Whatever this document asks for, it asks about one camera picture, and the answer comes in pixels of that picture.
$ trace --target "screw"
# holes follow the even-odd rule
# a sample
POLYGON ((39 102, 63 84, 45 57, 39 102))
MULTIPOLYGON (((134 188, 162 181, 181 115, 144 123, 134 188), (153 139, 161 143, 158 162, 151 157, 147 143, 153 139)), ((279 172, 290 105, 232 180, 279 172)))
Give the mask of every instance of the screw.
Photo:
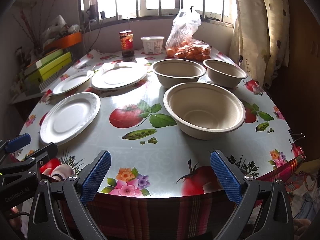
POLYGON ((73 181, 77 178, 77 175, 76 174, 72 174, 68 177, 69 180, 73 181))
POLYGON ((244 177, 247 180, 253 180, 254 179, 254 177, 251 174, 246 174, 244 177))
POLYGON ((47 180, 46 179, 41 179, 41 181, 39 182, 40 185, 44 185, 47 183, 47 180))
POLYGON ((276 178, 276 183, 281 184, 283 181, 280 178, 276 178))

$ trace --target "paper plate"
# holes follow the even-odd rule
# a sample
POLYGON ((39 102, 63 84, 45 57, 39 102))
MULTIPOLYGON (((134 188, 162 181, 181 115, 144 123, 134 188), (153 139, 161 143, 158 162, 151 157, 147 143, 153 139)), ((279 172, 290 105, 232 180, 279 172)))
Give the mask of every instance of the paper plate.
POLYGON ((45 117, 41 140, 57 145, 71 140, 92 122, 99 109, 100 98, 94 93, 78 93, 63 99, 45 117))
POLYGON ((135 62, 108 64, 91 79, 91 85, 98 90, 125 88, 143 79, 147 68, 135 62))
POLYGON ((94 71, 89 70, 89 71, 84 71, 84 72, 79 72, 77 74, 74 74, 62 82, 60 82, 56 87, 53 89, 52 94, 54 95, 61 95, 65 92, 68 92, 77 86, 83 84, 86 82, 88 79, 90 79, 94 75, 94 71))

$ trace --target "bag of oranges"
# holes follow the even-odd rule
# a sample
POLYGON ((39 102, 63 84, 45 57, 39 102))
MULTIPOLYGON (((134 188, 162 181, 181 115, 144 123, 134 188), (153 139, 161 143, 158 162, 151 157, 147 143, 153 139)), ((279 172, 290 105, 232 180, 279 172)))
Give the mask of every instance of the bag of oranges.
POLYGON ((192 38, 192 35, 201 25, 200 14, 193 10, 192 7, 190 9, 181 9, 173 20, 171 33, 165 44, 168 57, 196 61, 210 59, 210 46, 192 38))

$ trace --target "curtain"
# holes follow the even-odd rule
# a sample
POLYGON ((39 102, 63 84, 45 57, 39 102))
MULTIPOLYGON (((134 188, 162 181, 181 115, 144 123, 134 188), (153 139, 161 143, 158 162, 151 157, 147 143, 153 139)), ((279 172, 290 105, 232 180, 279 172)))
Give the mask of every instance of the curtain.
POLYGON ((288 0, 236 0, 229 57, 268 88, 281 65, 288 64, 288 0))

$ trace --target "blue gripper pad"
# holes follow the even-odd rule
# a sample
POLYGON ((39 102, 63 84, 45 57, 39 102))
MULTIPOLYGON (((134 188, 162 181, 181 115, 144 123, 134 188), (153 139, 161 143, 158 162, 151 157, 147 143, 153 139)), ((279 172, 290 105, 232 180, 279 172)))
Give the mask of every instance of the blue gripper pad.
POLYGON ((108 151, 105 151, 95 167, 92 169, 89 176, 82 184, 82 195, 80 200, 83 205, 92 201, 97 193, 98 188, 101 185, 105 175, 107 174, 111 165, 111 155, 108 151))
POLYGON ((31 142, 31 137, 28 133, 22 134, 10 141, 8 141, 5 151, 7 153, 14 153, 20 150, 31 142))
POLYGON ((229 200, 239 205, 242 200, 240 183, 217 152, 211 153, 210 164, 229 200))

